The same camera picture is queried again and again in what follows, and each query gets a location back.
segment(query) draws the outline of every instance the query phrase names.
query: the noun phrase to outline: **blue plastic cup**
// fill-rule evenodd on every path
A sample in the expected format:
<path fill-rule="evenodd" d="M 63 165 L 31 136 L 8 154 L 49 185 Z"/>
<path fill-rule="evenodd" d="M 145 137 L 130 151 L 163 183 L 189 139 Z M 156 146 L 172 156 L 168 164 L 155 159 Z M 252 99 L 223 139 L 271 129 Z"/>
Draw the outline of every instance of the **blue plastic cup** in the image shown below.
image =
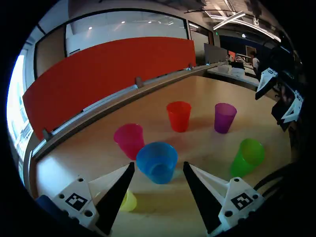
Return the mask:
<path fill-rule="evenodd" d="M 136 157 L 136 164 L 140 171 L 156 184 L 170 182 L 177 161 L 177 151 L 165 142 L 147 144 Z"/>

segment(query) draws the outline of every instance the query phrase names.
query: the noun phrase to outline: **purple plastic cup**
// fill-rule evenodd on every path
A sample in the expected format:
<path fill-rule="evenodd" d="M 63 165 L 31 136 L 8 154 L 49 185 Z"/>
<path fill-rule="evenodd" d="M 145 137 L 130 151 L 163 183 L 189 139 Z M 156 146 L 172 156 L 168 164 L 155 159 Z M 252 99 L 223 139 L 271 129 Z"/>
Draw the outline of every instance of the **purple plastic cup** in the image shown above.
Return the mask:
<path fill-rule="evenodd" d="M 136 160 L 137 153 L 145 146 L 143 128 L 138 124 L 126 124 L 119 127 L 113 138 L 131 160 Z"/>
<path fill-rule="evenodd" d="M 237 109 L 230 104 L 218 103 L 215 105 L 215 131 L 222 134 L 227 133 L 236 114 Z"/>

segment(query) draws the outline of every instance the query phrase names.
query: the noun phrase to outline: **red partition panel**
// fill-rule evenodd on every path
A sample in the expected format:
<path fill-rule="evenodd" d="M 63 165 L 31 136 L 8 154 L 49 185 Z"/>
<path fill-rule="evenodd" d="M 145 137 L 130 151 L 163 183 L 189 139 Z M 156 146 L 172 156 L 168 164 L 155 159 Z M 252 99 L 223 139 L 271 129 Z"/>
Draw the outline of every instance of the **red partition panel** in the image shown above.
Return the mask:
<path fill-rule="evenodd" d="M 235 54 L 234 52 L 232 52 L 232 51 L 228 51 L 228 54 L 229 54 L 229 55 L 231 55 L 231 56 L 233 57 L 233 60 L 235 60 L 235 56 L 236 56 L 236 54 Z"/>
<path fill-rule="evenodd" d="M 43 73 L 25 92 L 28 119 L 39 139 L 82 109 L 117 91 L 196 65 L 192 40 L 121 39 L 78 52 Z"/>

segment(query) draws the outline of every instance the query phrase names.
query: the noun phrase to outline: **red plastic cup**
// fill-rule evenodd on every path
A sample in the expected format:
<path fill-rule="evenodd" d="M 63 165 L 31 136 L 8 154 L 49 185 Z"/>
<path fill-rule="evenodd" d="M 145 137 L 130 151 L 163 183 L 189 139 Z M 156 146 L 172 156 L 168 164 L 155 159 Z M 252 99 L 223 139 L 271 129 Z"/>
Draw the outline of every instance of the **red plastic cup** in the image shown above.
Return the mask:
<path fill-rule="evenodd" d="M 222 134 L 227 133 L 236 114 L 237 109 L 230 104 L 218 103 L 215 105 L 215 131 Z"/>
<path fill-rule="evenodd" d="M 136 160 L 137 153 L 145 146 L 143 128 L 138 124 L 126 124 L 114 133 L 114 141 L 131 160 Z"/>
<path fill-rule="evenodd" d="M 175 132 L 185 132 L 189 126 L 191 105 L 183 101 L 172 102 L 167 106 L 171 127 Z"/>

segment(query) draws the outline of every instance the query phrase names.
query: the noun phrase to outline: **table surface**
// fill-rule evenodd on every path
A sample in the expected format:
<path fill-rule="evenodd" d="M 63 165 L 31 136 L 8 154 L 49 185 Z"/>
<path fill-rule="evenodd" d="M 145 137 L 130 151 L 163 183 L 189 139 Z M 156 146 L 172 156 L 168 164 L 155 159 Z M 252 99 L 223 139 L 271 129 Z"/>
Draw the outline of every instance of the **table surface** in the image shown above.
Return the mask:
<path fill-rule="evenodd" d="M 60 144 L 37 164 L 39 195 L 54 197 L 78 175 L 87 181 L 130 162 L 113 141 L 125 123 L 143 126 L 145 143 L 164 141 L 178 152 L 175 174 L 169 184 L 151 182 L 135 166 L 130 190 L 137 198 L 133 212 L 119 212 L 116 236 L 205 236 L 206 228 L 182 171 L 183 162 L 229 180 L 229 167 L 246 138 L 259 140 L 265 159 L 244 180 L 254 186 L 266 175 L 290 162 L 290 139 L 271 115 L 275 104 L 255 92 L 227 82 L 191 76 L 144 96 L 105 116 Z M 190 125 L 185 133 L 172 131 L 166 106 L 173 101 L 191 104 Z M 214 106 L 226 102 L 237 108 L 227 134 L 214 131 Z"/>
<path fill-rule="evenodd" d="M 255 87 L 257 87 L 259 85 L 259 81 L 256 79 L 256 78 L 253 78 L 253 77 L 249 77 L 249 76 L 246 76 L 246 75 L 243 75 L 243 77 L 237 77 L 237 76 L 234 76 L 231 74 L 231 66 L 229 66 L 229 70 L 227 73 L 225 72 L 221 72 L 221 71 L 218 71 L 218 68 L 217 67 L 214 67 L 214 68 L 210 68 L 207 70 L 208 73 L 213 73 L 213 74 L 217 74 L 217 75 L 221 75 L 221 76 L 225 76 L 225 77 L 229 77 L 229 78 L 232 78 L 232 79 L 235 79 L 235 80 L 238 80 L 238 81 L 243 81 L 243 82 L 246 82 L 250 85 L 253 85 Z M 245 69 L 245 72 L 251 72 L 253 71 L 252 69 Z"/>

